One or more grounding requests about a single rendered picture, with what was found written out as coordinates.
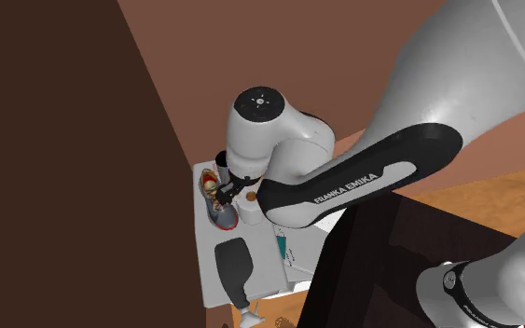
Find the white paper roll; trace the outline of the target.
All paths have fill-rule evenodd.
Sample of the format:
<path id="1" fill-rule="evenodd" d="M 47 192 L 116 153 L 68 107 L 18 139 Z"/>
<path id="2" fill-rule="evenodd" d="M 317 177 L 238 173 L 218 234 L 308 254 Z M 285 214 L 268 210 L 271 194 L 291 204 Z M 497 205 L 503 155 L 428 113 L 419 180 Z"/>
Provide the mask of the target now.
<path id="1" fill-rule="evenodd" d="M 244 223 L 255 226 L 265 220 L 258 201 L 256 191 L 247 191 L 237 200 L 237 210 Z"/>

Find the grey shoe with red sole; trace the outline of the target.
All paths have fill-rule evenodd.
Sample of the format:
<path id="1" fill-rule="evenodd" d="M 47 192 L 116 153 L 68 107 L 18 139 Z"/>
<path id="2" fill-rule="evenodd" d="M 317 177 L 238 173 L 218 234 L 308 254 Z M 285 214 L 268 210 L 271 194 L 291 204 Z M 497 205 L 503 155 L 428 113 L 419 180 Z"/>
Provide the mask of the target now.
<path id="1" fill-rule="evenodd" d="M 204 169 L 200 174 L 199 188 L 205 199 L 210 221 L 221 230 L 232 230 L 239 223 L 239 216 L 230 204 L 221 204 L 217 198 L 218 179 L 213 170 Z"/>

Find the white table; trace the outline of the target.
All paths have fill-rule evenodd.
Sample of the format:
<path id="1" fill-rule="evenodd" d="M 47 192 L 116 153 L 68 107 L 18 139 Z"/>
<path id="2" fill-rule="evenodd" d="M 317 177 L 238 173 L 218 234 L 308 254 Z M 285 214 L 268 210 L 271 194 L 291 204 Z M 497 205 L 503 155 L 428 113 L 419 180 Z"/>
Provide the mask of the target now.
<path id="1" fill-rule="evenodd" d="M 232 230 L 221 230 L 210 221 L 200 192 L 199 179 L 204 169 L 215 171 L 215 162 L 206 161 L 193 166 L 194 226 L 203 305 L 215 308 L 230 302 L 218 276 L 214 247 L 235 238 L 245 240 L 254 264 L 254 271 L 244 286 L 248 300 L 280 297 L 288 291 L 308 288 L 325 239 L 343 211 L 334 212 L 304 229 L 276 227 L 265 219 L 257 225 L 240 222 Z M 281 257 L 275 236 L 278 228 L 286 236 L 285 259 Z"/>

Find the dark robot stand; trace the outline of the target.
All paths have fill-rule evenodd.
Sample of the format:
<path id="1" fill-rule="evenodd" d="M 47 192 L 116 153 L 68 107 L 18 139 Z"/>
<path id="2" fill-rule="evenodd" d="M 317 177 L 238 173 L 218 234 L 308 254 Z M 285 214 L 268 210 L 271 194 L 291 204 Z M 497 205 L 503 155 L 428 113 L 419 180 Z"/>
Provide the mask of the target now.
<path id="1" fill-rule="evenodd" d="M 395 193 L 346 209 L 328 234 L 297 328 L 435 328 L 416 280 L 514 237 Z"/>

